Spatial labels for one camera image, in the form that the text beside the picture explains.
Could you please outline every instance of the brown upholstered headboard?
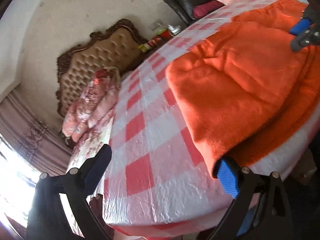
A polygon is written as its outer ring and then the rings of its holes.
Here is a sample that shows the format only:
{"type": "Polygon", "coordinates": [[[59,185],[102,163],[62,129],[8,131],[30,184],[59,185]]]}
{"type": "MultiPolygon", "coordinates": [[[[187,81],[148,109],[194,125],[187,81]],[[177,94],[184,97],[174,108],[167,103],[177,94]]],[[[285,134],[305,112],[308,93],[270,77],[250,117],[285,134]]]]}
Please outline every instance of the brown upholstered headboard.
{"type": "Polygon", "coordinates": [[[88,44],[73,47],[58,58],[60,88],[56,96],[59,100],[58,113],[63,117],[98,69],[115,66],[122,75],[143,61],[143,53],[138,46],[147,40],[127,19],[118,21],[105,34],[94,32],[90,37],[88,44]]]}

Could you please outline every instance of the red cushion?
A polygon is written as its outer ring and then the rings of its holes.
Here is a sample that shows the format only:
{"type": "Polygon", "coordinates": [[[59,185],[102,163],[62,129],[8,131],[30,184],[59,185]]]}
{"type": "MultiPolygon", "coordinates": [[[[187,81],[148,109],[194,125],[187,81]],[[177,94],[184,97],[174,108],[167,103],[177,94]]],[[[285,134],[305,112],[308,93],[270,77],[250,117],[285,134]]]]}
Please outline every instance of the red cushion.
{"type": "Polygon", "coordinates": [[[196,19],[202,18],[203,16],[206,16],[207,14],[215,11],[216,9],[219,9],[222,6],[224,6],[224,4],[216,0],[198,5],[193,9],[193,16],[196,19]]]}

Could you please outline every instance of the carved wooden frame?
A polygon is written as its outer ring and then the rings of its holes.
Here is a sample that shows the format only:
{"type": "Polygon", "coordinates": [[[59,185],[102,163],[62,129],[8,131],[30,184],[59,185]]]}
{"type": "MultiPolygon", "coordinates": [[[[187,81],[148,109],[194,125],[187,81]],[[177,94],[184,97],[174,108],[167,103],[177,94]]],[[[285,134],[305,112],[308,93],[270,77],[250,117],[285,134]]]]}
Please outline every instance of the carved wooden frame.
{"type": "Polygon", "coordinates": [[[140,36],[138,30],[134,27],[133,23],[130,20],[121,19],[115,25],[113,25],[112,27],[107,29],[105,34],[103,34],[102,32],[93,32],[93,33],[90,34],[91,40],[87,44],[85,44],[85,45],[79,44],[79,45],[69,49],[68,51],[66,51],[61,56],[58,57],[57,65],[58,65],[59,89],[56,92],[56,97],[59,100],[58,113],[60,115],[61,115],[60,110],[62,108],[60,79],[61,79],[62,75],[69,70],[73,54],[76,53],[76,52],[88,49],[96,41],[102,41],[102,40],[106,40],[106,39],[110,38],[110,36],[119,28],[125,28],[125,29],[129,30],[130,33],[132,34],[133,39],[138,44],[144,44],[144,43],[146,43],[148,41],[145,38],[143,38],[142,36],[140,36]]]}

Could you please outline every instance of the folded orange cloth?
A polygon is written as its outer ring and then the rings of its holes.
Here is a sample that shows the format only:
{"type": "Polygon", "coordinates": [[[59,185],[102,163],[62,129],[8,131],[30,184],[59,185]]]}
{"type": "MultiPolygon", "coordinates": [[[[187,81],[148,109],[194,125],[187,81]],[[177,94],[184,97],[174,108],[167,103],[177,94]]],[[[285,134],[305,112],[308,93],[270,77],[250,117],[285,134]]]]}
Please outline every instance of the folded orange cloth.
{"type": "Polygon", "coordinates": [[[243,13],[166,70],[210,174],[229,151],[250,165],[286,141],[319,102],[320,49],[294,53],[288,33],[305,4],[279,0],[243,13]]]}

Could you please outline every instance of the table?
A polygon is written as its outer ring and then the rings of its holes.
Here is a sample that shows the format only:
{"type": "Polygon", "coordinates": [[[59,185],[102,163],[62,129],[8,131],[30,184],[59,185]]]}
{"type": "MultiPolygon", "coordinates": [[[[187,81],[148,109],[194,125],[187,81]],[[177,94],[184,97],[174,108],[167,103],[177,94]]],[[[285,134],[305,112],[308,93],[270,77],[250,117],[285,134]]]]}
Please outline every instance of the table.
{"type": "MultiPolygon", "coordinates": [[[[105,197],[103,218],[111,227],[131,236],[172,238],[218,224],[231,196],[210,177],[195,148],[165,68],[231,17],[272,2],[242,1],[212,12],[166,43],[124,81],[109,141],[112,160],[97,188],[105,197]]],[[[286,178],[316,132],[319,117],[317,107],[296,134],[251,166],[252,171],[264,175],[278,171],[286,178]]],[[[95,147],[74,157],[70,167],[94,155],[95,147]]]]}

